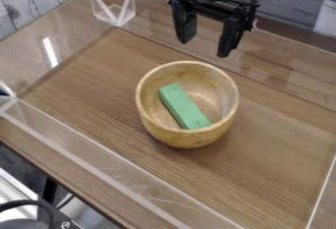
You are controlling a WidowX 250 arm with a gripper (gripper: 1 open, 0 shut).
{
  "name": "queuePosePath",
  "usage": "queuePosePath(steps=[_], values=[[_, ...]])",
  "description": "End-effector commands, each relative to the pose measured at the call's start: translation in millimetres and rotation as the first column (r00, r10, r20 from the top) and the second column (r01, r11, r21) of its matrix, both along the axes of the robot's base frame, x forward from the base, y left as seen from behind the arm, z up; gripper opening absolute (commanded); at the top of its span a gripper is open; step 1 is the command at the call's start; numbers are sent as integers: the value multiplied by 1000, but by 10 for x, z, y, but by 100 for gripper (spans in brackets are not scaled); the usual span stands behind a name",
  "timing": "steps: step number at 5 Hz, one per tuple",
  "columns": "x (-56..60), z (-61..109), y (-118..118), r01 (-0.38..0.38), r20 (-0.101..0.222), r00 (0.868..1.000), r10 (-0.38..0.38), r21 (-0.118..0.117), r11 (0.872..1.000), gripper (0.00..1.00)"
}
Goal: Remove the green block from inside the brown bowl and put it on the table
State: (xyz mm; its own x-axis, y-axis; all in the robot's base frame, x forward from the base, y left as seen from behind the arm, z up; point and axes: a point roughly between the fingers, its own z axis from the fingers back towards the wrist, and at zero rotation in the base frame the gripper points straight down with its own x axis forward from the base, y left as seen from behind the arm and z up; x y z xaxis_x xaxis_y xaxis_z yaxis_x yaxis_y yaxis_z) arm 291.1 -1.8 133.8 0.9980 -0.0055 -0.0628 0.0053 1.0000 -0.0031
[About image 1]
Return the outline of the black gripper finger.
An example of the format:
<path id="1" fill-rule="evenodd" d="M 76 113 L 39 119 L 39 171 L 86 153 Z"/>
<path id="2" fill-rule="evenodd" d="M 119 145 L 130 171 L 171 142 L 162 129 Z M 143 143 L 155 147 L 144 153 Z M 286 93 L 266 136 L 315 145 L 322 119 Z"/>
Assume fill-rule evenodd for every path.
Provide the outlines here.
<path id="1" fill-rule="evenodd" d="M 223 32 L 219 38 L 218 57 L 224 58 L 238 47 L 244 33 L 244 23 L 238 19 L 228 19 L 224 22 Z"/>
<path id="2" fill-rule="evenodd" d="M 198 15 L 188 2 L 172 0 L 172 17 L 178 38 L 187 44 L 198 33 Z"/>

